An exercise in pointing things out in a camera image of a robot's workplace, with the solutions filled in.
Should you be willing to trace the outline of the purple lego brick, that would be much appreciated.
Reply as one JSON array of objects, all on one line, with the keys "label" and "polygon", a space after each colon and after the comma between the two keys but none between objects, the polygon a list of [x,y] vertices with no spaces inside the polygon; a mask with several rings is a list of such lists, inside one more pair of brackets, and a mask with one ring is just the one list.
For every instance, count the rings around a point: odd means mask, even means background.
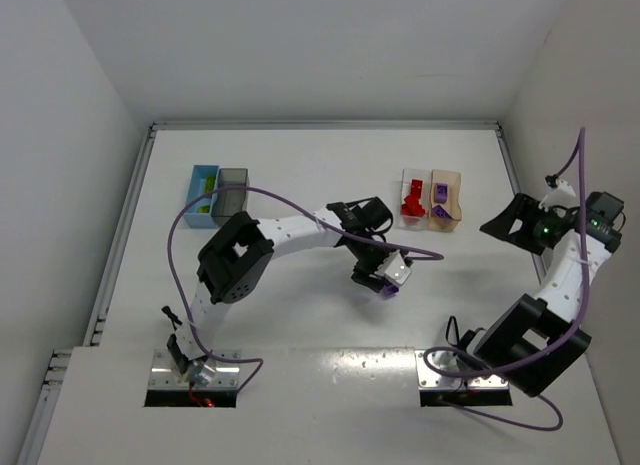
[{"label": "purple lego brick", "polygon": [[393,284],[393,283],[386,283],[383,288],[381,289],[381,291],[379,292],[379,295],[384,299],[384,300],[388,300],[391,299],[393,297],[395,297],[400,291],[400,287]]}]

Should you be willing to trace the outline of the red rounded lego brick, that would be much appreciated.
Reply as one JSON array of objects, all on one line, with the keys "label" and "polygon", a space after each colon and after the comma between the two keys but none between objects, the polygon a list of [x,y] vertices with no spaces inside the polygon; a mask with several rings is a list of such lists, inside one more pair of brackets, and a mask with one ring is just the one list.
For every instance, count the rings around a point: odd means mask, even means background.
[{"label": "red rounded lego brick", "polygon": [[404,198],[403,204],[401,205],[401,212],[404,216],[416,218],[424,217],[426,214],[426,210],[422,206],[420,199],[410,195]]}]

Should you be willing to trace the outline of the small purple lego piece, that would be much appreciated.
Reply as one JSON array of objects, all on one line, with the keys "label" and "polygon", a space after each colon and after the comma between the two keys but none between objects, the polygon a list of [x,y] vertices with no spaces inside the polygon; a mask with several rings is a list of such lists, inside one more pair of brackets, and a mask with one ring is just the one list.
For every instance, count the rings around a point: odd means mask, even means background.
[{"label": "small purple lego piece", "polygon": [[441,219],[447,219],[447,220],[452,220],[453,217],[441,206],[441,205],[436,205],[432,208],[432,213]]}]

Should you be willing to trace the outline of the lime green lego brick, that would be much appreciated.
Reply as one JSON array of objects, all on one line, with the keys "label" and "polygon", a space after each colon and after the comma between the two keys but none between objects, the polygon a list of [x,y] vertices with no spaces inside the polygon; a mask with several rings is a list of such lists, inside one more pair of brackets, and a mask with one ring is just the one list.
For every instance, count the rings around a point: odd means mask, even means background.
[{"label": "lime green lego brick", "polygon": [[210,175],[208,176],[204,182],[203,182],[204,186],[203,186],[203,192],[204,193],[209,193],[212,192],[215,189],[215,185],[216,185],[216,176],[215,175]]}]

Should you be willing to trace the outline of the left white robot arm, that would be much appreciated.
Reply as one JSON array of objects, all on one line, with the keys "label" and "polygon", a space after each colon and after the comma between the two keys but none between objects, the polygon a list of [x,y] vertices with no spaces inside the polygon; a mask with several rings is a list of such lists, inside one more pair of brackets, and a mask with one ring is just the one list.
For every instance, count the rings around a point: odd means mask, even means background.
[{"label": "left white robot arm", "polygon": [[406,254],[375,242],[392,214],[377,197],[364,204],[334,202],[312,213],[280,219],[233,215],[198,254],[198,288],[185,324],[176,322],[167,348],[177,372],[191,382],[208,359],[231,306],[257,287],[267,265],[277,258],[316,249],[346,247],[355,257],[351,279],[376,293],[393,294],[411,274]]}]

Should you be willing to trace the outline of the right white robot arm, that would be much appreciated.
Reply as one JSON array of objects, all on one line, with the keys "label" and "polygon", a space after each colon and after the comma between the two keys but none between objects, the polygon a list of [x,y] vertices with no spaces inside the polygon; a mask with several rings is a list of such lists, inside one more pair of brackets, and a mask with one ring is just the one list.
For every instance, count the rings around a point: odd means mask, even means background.
[{"label": "right white robot arm", "polygon": [[470,359],[456,355],[462,372],[483,367],[495,369],[528,359],[540,349],[525,334],[532,332],[556,343],[578,316],[583,301],[583,267],[588,280],[621,244],[614,222],[623,214],[624,202],[607,192],[592,192],[586,199],[586,236],[580,234],[580,209],[540,206],[533,197],[518,193],[509,205],[480,227],[480,231],[518,248],[540,255],[549,248],[553,262],[541,288],[523,294],[482,336]]}]

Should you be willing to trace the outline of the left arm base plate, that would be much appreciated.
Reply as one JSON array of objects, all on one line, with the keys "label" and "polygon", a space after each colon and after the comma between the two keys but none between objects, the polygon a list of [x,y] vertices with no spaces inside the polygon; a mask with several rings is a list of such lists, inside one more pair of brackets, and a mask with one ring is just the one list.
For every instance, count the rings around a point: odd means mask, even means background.
[{"label": "left arm base plate", "polygon": [[238,364],[228,364],[207,358],[188,366],[180,373],[167,350],[156,350],[151,362],[148,390],[160,392],[187,392],[192,384],[195,391],[236,391],[240,385]]}]

